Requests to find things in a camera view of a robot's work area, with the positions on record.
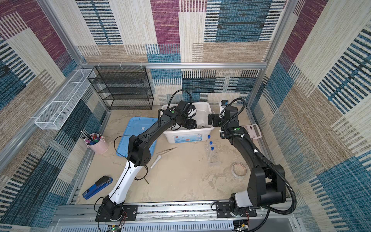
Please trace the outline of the blue-capped test tube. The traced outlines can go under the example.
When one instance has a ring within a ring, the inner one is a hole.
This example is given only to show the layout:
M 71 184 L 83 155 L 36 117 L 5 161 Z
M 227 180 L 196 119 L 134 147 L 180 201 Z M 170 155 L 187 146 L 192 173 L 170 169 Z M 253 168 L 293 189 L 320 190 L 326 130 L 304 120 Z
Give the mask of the blue-capped test tube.
M 213 154 L 214 154 L 214 150 L 209 155 L 207 155 L 208 162 L 212 162 Z
M 210 141 L 210 142 L 207 144 L 207 147 L 206 147 L 206 153 L 209 155 L 213 150 L 214 150 L 213 142 Z
M 209 134 L 209 135 L 207 136 L 206 145 L 205 145 L 205 150 L 206 150 L 206 151 L 209 149 L 210 142 L 211 142 L 211 135 Z

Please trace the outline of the clear test tube rack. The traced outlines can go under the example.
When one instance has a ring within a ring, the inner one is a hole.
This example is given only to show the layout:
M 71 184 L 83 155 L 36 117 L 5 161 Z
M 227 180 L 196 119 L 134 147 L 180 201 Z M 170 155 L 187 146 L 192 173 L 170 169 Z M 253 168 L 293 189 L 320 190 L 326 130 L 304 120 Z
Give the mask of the clear test tube rack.
M 219 149 L 217 148 L 217 144 L 215 144 L 213 142 L 213 147 L 214 147 L 214 154 L 213 154 L 213 157 L 212 157 L 212 162 L 208 162 L 208 165 L 210 167 L 214 167 L 214 166 L 219 166 L 221 164 L 221 160 L 220 160 L 220 157 L 219 157 Z

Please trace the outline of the white pestle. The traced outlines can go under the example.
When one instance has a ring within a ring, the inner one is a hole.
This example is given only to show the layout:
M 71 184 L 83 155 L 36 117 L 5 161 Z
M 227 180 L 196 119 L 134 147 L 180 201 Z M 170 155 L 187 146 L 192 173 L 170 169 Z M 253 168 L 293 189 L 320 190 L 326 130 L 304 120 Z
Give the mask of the white pestle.
M 155 167 L 155 165 L 158 163 L 159 160 L 161 160 L 162 156 L 161 155 L 157 155 L 155 161 L 152 163 L 150 169 L 153 169 Z

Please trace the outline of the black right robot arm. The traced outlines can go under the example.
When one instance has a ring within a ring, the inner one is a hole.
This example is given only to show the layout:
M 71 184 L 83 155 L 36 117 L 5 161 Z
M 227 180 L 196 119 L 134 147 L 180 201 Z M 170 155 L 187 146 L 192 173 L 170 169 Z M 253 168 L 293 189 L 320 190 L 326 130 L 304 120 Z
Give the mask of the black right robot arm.
M 226 106 L 220 114 L 209 114 L 208 124 L 220 128 L 220 137 L 227 139 L 241 154 L 250 168 L 247 189 L 233 193 L 229 199 L 231 214 L 242 215 L 247 208 L 265 208 L 280 215 L 289 215 L 297 207 L 294 189 L 285 178 L 281 165 L 273 164 L 253 143 L 248 131 L 239 125 L 241 113 Z

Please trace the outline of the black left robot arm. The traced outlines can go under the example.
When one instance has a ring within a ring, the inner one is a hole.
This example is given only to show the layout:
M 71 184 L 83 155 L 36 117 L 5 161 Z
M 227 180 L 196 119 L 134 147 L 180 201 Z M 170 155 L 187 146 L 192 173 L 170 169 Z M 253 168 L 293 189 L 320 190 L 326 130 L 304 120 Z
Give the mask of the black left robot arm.
M 196 112 L 196 107 L 192 103 L 181 100 L 177 106 L 160 109 L 157 113 L 157 122 L 145 132 L 129 137 L 127 164 L 114 189 L 102 199 L 95 218 L 97 223 L 121 221 L 124 218 L 123 203 L 139 171 L 147 166 L 152 158 L 150 152 L 152 144 L 174 125 L 189 130 L 197 128 L 197 122 L 193 119 Z

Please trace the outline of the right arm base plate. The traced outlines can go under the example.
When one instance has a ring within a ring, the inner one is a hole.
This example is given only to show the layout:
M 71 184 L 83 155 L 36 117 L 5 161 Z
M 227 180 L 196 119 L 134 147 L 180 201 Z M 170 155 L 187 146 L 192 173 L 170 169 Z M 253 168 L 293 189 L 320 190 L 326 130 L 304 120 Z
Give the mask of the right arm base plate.
M 240 208 L 229 202 L 216 201 L 212 203 L 211 209 L 216 212 L 218 218 L 247 218 L 257 216 L 255 209 L 249 207 Z

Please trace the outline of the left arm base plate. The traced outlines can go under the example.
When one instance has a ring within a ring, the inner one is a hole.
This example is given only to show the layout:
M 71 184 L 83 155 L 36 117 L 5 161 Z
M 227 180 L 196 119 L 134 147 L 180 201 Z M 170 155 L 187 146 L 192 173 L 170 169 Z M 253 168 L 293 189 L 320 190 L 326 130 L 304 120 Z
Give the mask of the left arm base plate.
M 98 209 L 96 222 L 135 221 L 138 205 L 101 206 Z

